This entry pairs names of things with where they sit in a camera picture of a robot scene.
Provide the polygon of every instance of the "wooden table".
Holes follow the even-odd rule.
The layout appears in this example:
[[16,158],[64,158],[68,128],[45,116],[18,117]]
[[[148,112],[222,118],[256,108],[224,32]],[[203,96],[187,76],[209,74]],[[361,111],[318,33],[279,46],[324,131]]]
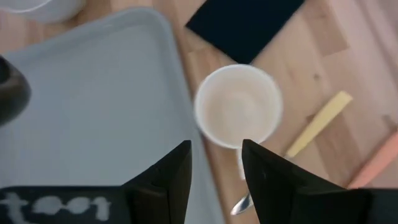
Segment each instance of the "wooden table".
[[[79,24],[131,6],[151,6],[172,22],[194,94],[212,71],[233,63],[184,28],[204,0],[88,0],[76,18],[43,26],[0,13],[0,52],[20,49]],[[320,177],[346,185],[362,163],[396,131],[398,123],[398,7],[396,0],[307,0],[254,66],[270,73],[284,97],[284,118],[263,145],[282,154],[312,116],[339,90],[354,101],[294,162]],[[254,209],[229,216],[246,193],[239,179],[235,152],[206,143],[206,153],[228,223],[258,223]],[[398,187],[398,162],[372,183]]]

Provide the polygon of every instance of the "white cup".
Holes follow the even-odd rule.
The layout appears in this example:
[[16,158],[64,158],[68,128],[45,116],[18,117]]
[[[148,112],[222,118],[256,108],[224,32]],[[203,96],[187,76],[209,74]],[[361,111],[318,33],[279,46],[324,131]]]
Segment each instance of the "white cup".
[[86,0],[0,0],[0,9],[43,23],[63,22],[83,9]]
[[275,132],[282,119],[283,100],[274,79],[263,70],[229,65],[201,83],[194,111],[199,128],[210,141],[238,149],[240,156],[243,139],[261,143]]

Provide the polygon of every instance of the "cup rim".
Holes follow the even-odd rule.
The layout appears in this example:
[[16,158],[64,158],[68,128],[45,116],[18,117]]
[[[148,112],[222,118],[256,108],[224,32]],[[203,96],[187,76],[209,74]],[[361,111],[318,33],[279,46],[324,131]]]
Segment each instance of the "cup rim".
[[38,4],[37,6],[31,7],[31,8],[28,8],[28,9],[12,9],[12,8],[10,8],[10,7],[0,7],[0,9],[4,9],[4,10],[6,10],[6,11],[8,11],[8,12],[15,13],[15,14],[18,14],[18,13],[25,13],[25,12],[32,12],[32,11],[34,11],[34,10],[36,10],[36,9],[39,9],[39,8],[45,6],[45,5],[48,4],[50,1],[53,1],[53,0],[46,0],[46,1],[44,1],[44,2],[42,2],[42,3],[40,3],[40,4]]
[[261,70],[260,68],[254,67],[252,65],[245,65],[245,64],[227,65],[227,66],[224,66],[224,67],[221,67],[221,68],[215,70],[210,75],[208,75],[200,84],[200,86],[197,90],[197,93],[195,95],[193,107],[194,107],[195,119],[196,119],[197,125],[199,126],[201,131],[204,133],[204,135],[210,141],[214,142],[215,144],[225,147],[225,148],[228,148],[228,149],[241,149],[242,146],[234,146],[234,145],[228,144],[227,142],[221,141],[218,138],[216,138],[213,134],[211,134],[211,132],[207,128],[205,128],[203,119],[200,118],[198,110],[200,108],[199,102],[203,96],[204,86],[206,86],[206,84],[208,82],[210,82],[212,79],[214,79],[214,77],[217,76],[220,72],[227,70],[227,69],[238,68],[238,67],[255,71],[255,73],[261,75],[261,77],[263,79],[265,79],[267,82],[269,82],[271,84],[272,89],[273,89],[272,91],[275,93],[275,97],[277,98],[277,102],[278,102],[278,104],[275,106],[277,117],[271,123],[270,128],[264,132],[264,134],[262,135],[262,137],[260,139],[252,139],[252,140],[258,144],[267,140],[276,131],[277,127],[279,126],[280,122],[282,121],[282,115],[283,115],[283,99],[282,99],[281,90],[280,90],[278,84],[275,82],[274,78],[272,76],[270,76],[267,72]]

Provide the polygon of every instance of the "pink object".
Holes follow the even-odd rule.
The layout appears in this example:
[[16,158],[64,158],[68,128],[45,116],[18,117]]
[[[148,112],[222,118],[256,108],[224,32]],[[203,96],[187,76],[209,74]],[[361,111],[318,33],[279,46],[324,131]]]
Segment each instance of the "pink object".
[[349,189],[364,187],[382,172],[398,156],[398,133],[391,136],[379,151],[349,183]]

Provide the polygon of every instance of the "black object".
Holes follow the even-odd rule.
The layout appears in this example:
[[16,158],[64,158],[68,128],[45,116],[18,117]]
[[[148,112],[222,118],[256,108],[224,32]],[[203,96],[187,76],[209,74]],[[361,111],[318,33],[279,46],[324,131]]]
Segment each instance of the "black object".
[[398,223],[398,190],[346,190],[243,141],[243,166],[262,224]]
[[29,98],[30,87],[24,76],[0,56],[0,126],[16,118]]
[[304,0],[207,0],[187,27],[238,63],[251,63]]
[[183,224],[191,173],[184,141],[122,186],[8,187],[0,190],[0,223]]

